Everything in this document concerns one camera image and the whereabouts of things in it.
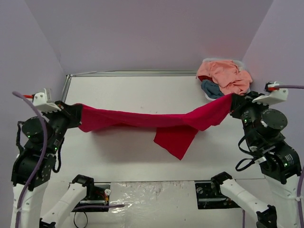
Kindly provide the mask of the crimson red t shirt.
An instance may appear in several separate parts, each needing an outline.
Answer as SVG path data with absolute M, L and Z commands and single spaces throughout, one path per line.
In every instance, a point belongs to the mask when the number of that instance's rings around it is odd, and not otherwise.
M 181 160 L 196 134 L 219 125 L 230 111 L 232 94 L 186 114 L 139 114 L 82 106 L 79 129 L 85 133 L 113 126 L 154 128 L 154 142 Z

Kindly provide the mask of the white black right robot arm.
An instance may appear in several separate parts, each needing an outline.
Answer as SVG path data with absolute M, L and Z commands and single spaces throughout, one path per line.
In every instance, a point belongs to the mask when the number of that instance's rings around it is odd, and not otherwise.
M 304 171 L 298 153 L 285 142 L 281 131 L 287 126 L 286 116 L 269 108 L 263 101 L 265 95 L 249 92 L 246 95 L 232 94 L 230 116 L 240 119 L 244 136 L 239 143 L 246 142 L 250 155 L 249 163 L 236 171 L 244 171 L 253 164 L 259 165 L 267 181 L 274 201 L 266 204 L 242 188 L 226 172 L 211 178 L 211 192 L 225 196 L 235 202 L 256 222 L 258 228 L 302 228 L 304 212 L 301 187 Z

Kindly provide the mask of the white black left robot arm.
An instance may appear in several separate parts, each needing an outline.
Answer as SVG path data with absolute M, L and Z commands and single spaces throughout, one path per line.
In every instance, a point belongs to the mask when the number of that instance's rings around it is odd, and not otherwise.
M 17 134 L 28 141 L 24 146 L 16 138 L 19 155 L 12 168 L 14 206 L 13 228 L 59 228 L 83 199 L 95 195 L 94 179 L 77 175 L 64 196 L 44 216 L 40 215 L 43 197 L 51 173 L 59 172 L 61 148 L 68 129 L 81 125 L 82 105 L 67 105 L 57 101 L 57 111 L 41 113 L 18 122 Z

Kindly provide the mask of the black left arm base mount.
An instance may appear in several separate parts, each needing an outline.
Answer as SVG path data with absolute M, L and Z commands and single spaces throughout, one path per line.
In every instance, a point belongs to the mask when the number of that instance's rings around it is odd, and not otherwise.
M 108 208 L 102 208 L 109 205 L 111 194 L 111 184 L 95 183 L 93 193 L 89 197 L 83 198 L 72 210 L 72 212 L 108 212 Z

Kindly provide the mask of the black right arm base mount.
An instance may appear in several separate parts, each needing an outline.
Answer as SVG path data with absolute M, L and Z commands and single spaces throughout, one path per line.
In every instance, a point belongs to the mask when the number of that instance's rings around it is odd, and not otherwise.
M 235 209 L 240 206 L 230 198 L 216 193 L 216 188 L 210 180 L 195 182 L 198 209 Z

